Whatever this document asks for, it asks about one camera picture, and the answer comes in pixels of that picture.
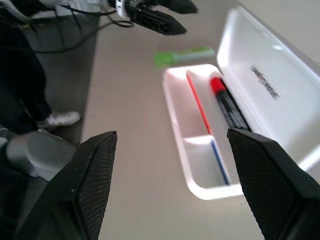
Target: table surface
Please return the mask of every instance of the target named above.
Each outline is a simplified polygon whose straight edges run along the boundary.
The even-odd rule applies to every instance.
[[[157,51],[217,50],[228,0],[194,0],[197,15],[172,14],[188,32],[163,36],[138,25],[99,33],[82,140],[116,130],[118,143],[100,240],[263,240],[243,196],[205,201],[185,182]],[[214,59],[194,63],[217,65]]]

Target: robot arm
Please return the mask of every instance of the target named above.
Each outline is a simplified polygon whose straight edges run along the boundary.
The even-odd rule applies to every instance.
[[[187,30],[172,16],[152,10],[161,5],[179,14],[193,14],[197,8],[191,0],[106,0],[115,8],[118,15],[129,17],[133,23],[156,31],[164,35],[184,34]],[[0,0],[2,9],[5,9],[10,18],[20,23],[29,23],[32,15],[54,10],[57,0]]]

